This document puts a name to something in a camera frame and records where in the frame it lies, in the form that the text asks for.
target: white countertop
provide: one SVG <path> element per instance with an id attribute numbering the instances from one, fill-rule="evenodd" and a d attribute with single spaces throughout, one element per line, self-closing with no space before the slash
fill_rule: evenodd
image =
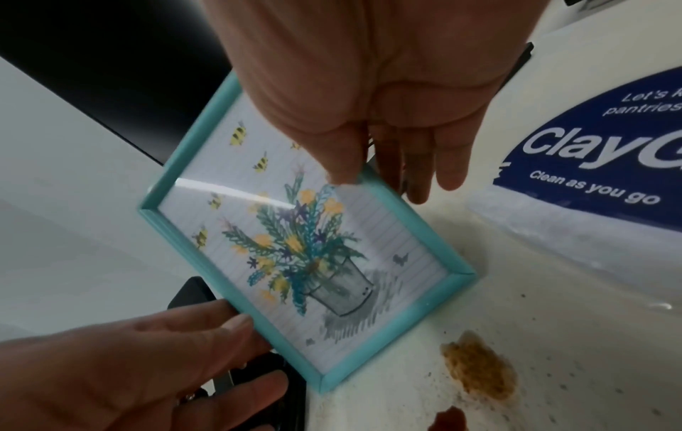
<path id="1" fill-rule="evenodd" d="M 471 431 L 678 430 L 682 324 L 568 261 L 489 226 L 466 209 L 527 134 L 625 82 L 682 65 L 682 3 L 627 0 L 533 39 L 534 56 L 496 97 L 470 176 L 434 190 L 417 212 L 480 273 L 473 287 L 324 396 L 309 430 L 426 430 L 456 405 Z M 507 407 L 478 402 L 448 375 L 439 346 L 472 330 L 519 374 Z"/>

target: fingernail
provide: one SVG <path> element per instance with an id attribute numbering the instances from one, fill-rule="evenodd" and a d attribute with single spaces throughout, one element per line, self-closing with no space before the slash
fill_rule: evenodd
<path id="1" fill-rule="evenodd" d="M 232 319 L 228 320 L 222 327 L 229 330 L 230 332 L 239 332 L 247 328 L 253 327 L 254 320 L 249 315 L 237 315 Z"/>

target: butterfly drawing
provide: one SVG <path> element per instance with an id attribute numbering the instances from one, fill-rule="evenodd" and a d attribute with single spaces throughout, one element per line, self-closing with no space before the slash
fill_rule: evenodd
<path id="1" fill-rule="evenodd" d="M 403 257 L 400 257 L 397 254 L 394 254 L 393 255 L 393 262 L 400 265 L 400 267 L 402 268 L 403 266 L 405 266 L 405 263 L 407 263 L 407 256 L 409 256 L 409 254 L 410 253 L 405 253 L 405 256 L 403 256 Z"/>

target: bee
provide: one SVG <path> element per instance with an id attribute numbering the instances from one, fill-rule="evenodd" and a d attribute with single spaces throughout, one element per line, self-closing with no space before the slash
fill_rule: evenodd
<path id="1" fill-rule="evenodd" d="M 202 250 L 204 247 L 206 247 L 208 231 L 205 227 L 202 227 L 198 234 L 192 235 L 192 238 L 194 238 L 194 244 L 197 246 L 197 249 Z"/>
<path id="2" fill-rule="evenodd" d="M 211 197 L 213 199 L 208 201 L 208 204 L 211 206 L 211 208 L 213 209 L 220 208 L 220 205 L 222 205 L 222 198 L 220 197 L 220 195 L 217 193 L 211 193 Z"/>
<path id="3" fill-rule="evenodd" d="M 229 144 L 232 146 L 241 146 L 244 143 L 244 138 L 247 137 L 247 128 L 244 123 L 239 122 L 239 126 L 234 130 L 232 138 L 229 140 Z"/>
<path id="4" fill-rule="evenodd" d="M 263 157 L 261 157 L 261 160 L 258 160 L 258 163 L 254 165 L 254 169 L 256 172 L 265 172 L 265 169 L 268 168 L 268 152 L 266 151 L 263 154 Z"/>

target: sticker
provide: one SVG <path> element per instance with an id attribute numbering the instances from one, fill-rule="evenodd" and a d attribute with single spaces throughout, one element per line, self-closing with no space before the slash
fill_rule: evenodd
<path id="1" fill-rule="evenodd" d="M 682 67 L 600 94 L 525 138 L 495 185 L 682 231 Z"/>

